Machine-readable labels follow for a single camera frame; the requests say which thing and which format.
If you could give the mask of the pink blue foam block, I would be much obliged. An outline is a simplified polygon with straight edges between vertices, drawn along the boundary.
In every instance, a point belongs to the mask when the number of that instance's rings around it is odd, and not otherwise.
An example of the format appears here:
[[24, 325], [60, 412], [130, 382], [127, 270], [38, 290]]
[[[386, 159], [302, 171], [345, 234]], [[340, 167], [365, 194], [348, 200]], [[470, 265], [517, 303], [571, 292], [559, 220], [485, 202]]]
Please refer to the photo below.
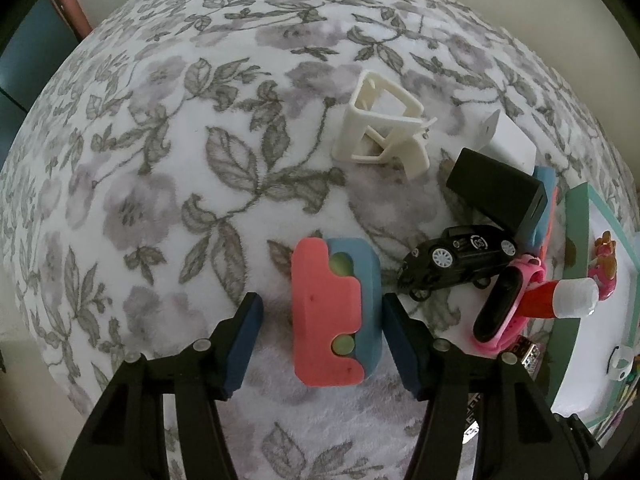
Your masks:
[[358, 385], [382, 354], [378, 255], [361, 238], [305, 237], [291, 258], [293, 360], [309, 387]]

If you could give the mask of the red bottle silver cap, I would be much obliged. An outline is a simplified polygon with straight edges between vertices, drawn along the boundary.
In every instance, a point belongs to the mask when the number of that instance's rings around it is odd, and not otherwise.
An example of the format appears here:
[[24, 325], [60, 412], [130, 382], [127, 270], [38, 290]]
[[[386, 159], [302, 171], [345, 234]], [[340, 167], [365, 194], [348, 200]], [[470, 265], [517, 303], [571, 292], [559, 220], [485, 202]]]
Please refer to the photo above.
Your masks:
[[524, 318], [586, 318], [599, 302], [592, 278], [548, 281], [524, 292], [515, 314]]

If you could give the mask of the pink doll figure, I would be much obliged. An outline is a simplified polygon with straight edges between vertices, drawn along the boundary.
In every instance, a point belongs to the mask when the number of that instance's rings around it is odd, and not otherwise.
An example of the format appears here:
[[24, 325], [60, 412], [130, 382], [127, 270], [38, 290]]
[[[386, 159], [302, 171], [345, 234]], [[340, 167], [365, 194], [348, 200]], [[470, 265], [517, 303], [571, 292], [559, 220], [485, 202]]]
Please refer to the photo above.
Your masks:
[[588, 276], [596, 282], [599, 300], [613, 295], [617, 285], [616, 240], [610, 231], [604, 231], [594, 242], [594, 258], [588, 266]]

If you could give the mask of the pink smartwatch band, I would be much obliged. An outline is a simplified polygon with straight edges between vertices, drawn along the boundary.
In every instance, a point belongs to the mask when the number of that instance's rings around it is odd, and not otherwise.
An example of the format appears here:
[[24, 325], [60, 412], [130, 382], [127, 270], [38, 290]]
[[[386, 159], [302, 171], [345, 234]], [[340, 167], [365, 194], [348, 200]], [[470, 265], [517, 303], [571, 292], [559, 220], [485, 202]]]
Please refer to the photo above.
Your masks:
[[518, 339], [528, 322], [518, 306], [527, 289], [545, 280], [544, 262], [532, 255], [515, 258], [499, 273], [472, 329], [472, 343], [482, 356], [496, 356]]

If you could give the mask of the black toy car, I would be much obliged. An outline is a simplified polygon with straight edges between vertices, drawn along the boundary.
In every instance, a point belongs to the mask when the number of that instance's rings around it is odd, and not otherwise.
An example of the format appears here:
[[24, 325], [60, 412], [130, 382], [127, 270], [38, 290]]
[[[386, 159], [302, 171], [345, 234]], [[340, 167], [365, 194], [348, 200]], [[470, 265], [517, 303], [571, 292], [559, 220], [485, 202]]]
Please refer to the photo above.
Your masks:
[[518, 254], [518, 245], [498, 226], [453, 226], [412, 248], [402, 260], [396, 287], [414, 301], [463, 284], [487, 288]]

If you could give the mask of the black power adapter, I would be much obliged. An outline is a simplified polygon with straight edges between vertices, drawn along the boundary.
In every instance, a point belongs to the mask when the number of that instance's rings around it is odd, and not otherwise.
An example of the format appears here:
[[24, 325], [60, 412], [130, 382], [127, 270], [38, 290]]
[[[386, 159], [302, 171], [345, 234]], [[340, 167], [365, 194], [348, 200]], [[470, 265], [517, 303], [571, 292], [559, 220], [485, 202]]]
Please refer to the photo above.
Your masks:
[[462, 148], [446, 185], [515, 239], [541, 194], [533, 176], [470, 148]]

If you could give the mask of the white teal-edged tray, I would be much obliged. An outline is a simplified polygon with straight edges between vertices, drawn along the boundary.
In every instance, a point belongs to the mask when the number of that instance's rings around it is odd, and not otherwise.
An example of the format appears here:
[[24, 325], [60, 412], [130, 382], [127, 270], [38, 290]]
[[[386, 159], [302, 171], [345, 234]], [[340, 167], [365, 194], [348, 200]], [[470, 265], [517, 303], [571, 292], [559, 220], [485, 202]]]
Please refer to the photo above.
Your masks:
[[546, 400], [552, 411], [576, 414], [592, 432], [618, 410], [624, 391], [621, 380], [608, 376], [617, 348], [633, 347], [639, 330], [639, 257], [613, 211], [588, 183], [565, 195], [564, 278], [584, 278], [594, 254], [594, 242], [604, 232], [616, 241], [617, 285], [612, 296], [583, 320], [557, 320], [548, 341], [544, 364]]

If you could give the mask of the floral grey blanket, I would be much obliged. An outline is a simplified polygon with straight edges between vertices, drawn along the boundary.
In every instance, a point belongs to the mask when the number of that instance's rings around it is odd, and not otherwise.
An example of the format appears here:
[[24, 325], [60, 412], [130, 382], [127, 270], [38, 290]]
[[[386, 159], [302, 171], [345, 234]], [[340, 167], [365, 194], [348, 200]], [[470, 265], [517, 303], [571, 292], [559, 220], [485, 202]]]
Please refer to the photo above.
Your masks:
[[[423, 106], [430, 168], [338, 162], [360, 73]], [[360, 237], [393, 285], [402, 258], [477, 213], [447, 188], [505, 112], [558, 173], [591, 184], [627, 234], [636, 186], [570, 85], [457, 0], [129, 0], [66, 58], [1, 171], [1, 264], [43, 362], [88, 416], [125, 356], [172, 356], [247, 292], [265, 303], [220, 419], [243, 479], [399, 479], [425, 408], [390, 356], [361, 385], [303, 385], [290, 257]]]

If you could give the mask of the white plastic clip holder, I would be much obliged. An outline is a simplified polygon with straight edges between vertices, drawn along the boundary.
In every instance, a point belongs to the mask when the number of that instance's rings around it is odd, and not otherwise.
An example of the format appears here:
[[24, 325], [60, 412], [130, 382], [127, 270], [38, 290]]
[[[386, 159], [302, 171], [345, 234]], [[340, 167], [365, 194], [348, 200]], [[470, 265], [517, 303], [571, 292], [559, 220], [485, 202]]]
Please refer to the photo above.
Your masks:
[[430, 168], [427, 143], [435, 122], [406, 89], [373, 70], [363, 70], [347, 103], [332, 157], [367, 165], [398, 160], [413, 180]]

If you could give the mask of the white charger block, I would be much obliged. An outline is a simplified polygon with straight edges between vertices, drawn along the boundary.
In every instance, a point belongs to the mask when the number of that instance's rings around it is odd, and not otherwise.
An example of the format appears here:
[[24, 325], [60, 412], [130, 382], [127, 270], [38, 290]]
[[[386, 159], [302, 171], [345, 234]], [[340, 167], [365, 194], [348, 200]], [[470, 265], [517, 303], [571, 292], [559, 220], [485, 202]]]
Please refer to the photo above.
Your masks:
[[475, 149], [524, 174], [531, 176], [534, 173], [536, 145], [502, 110], [493, 112], [480, 126]]

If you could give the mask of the blue cabinet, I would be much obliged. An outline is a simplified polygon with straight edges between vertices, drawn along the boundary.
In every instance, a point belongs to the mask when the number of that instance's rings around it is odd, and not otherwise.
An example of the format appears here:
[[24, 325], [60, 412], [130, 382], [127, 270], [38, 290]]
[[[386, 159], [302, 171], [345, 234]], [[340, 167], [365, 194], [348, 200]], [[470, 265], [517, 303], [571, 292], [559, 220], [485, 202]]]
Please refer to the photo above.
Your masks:
[[40, 92], [78, 46], [55, 3], [38, 0], [1, 53], [1, 162]]

